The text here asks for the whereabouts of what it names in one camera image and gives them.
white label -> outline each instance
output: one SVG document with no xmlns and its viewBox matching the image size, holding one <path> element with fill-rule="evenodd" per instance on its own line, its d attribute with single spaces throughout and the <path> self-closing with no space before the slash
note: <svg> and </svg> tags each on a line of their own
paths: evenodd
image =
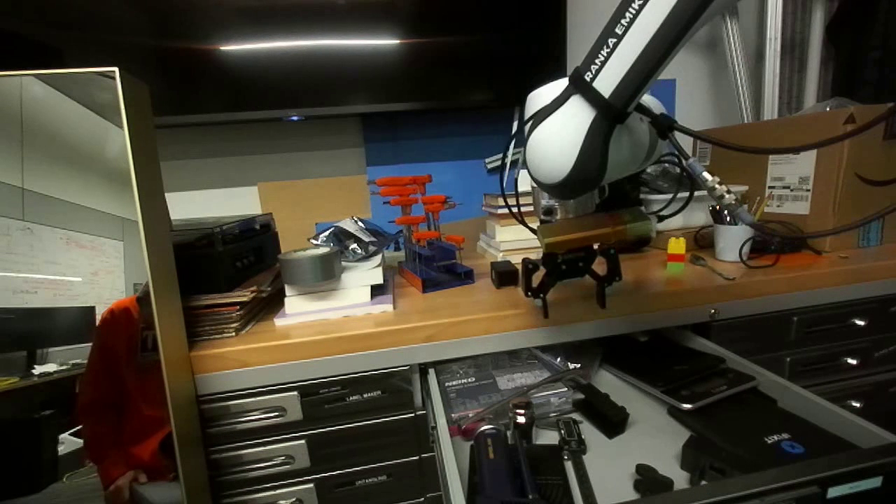
<svg viewBox="0 0 896 504">
<path fill-rule="evenodd" d="M 768 156 L 764 212 L 810 216 L 816 156 L 819 152 Z"/>
</svg>

open drawer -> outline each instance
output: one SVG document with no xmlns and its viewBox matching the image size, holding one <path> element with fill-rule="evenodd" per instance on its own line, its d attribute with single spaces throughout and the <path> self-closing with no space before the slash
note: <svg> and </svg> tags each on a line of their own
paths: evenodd
<svg viewBox="0 0 896 504">
<path fill-rule="evenodd" d="M 638 463 L 659 467 L 676 479 L 676 493 L 649 495 L 645 500 L 893 500 L 896 495 L 896 437 L 858 414 L 690 332 L 676 332 L 690 346 L 714 352 L 728 367 L 756 379 L 756 387 L 778 400 L 781 408 L 816 422 L 819 429 L 851 442 L 855 449 L 833 457 L 810 457 L 768 470 L 714 479 L 693 488 L 693 472 L 680 467 L 680 454 L 690 429 L 667 414 L 667 405 L 641 388 L 618 380 L 607 369 L 593 372 L 593 384 L 631 412 L 631 425 L 623 437 L 603 437 L 590 422 L 582 422 L 588 442 L 585 465 L 599 504 L 638 500 L 632 472 Z M 431 414 L 436 425 L 436 454 L 443 493 L 452 504 L 466 504 L 471 442 L 452 437 L 443 387 L 436 369 L 425 372 Z"/>
</svg>

red object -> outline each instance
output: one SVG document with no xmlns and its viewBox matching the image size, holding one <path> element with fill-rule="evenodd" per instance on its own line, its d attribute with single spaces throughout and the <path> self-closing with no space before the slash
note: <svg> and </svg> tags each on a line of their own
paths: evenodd
<svg viewBox="0 0 896 504">
<path fill-rule="evenodd" d="M 126 470 L 147 479 L 173 477 L 163 367 L 147 342 L 155 335 L 141 323 L 137 297 L 112 302 L 96 328 L 78 384 L 85 450 L 105 488 Z"/>
</svg>

mirror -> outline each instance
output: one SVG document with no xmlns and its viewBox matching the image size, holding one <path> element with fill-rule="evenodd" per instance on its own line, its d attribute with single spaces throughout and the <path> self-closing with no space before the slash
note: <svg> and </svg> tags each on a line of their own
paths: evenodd
<svg viewBox="0 0 896 504">
<path fill-rule="evenodd" d="M 149 283 L 179 472 L 191 470 L 203 488 L 197 393 L 149 93 L 116 66 L 0 72 L 0 117 L 0 320 L 5 307 L 72 306 L 100 316 L 135 283 Z M 28 384 L 19 356 L 2 352 L 12 332 L 0 328 L 0 414 L 5 393 Z M 91 332 L 78 332 L 40 345 L 37 369 L 78 374 L 88 356 Z M 64 412 L 64 429 L 77 429 L 72 412 Z"/>
</svg>

wooden countertop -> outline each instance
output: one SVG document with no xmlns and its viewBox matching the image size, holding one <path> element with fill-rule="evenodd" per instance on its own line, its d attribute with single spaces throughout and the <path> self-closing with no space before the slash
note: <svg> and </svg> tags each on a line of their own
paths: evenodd
<svg viewBox="0 0 896 504">
<path fill-rule="evenodd" d="M 607 307 L 593 302 L 590 279 L 567 279 L 548 295 L 553 316 L 543 320 L 539 302 L 519 288 L 494 288 L 484 262 L 474 262 L 476 283 L 434 295 L 399 288 L 396 313 L 372 313 L 334 323 L 305 323 L 275 328 L 273 320 L 252 325 L 246 332 L 221 342 L 203 342 L 191 349 L 194 374 L 252 369 L 266 363 L 288 363 L 303 358 L 330 358 L 350 352 L 372 352 L 411 345 L 466 345 L 480 335 L 512 338 L 519 330 L 561 330 L 571 325 L 613 325 L 627 320 L 663 313 L 728 313 L 771 310 L 777 300 L 849 300 L 863 286 L 873 295 L 896 295 L 896 247 L 869 253 L 786 255 L 774 269 L 744 269 L 739 262 L 711 265 L 736 275 L 733 283 L 687 265 L 672 275 L 659 248 L 623 258 L 624 279 L 607 290 Z"/>
</svg>

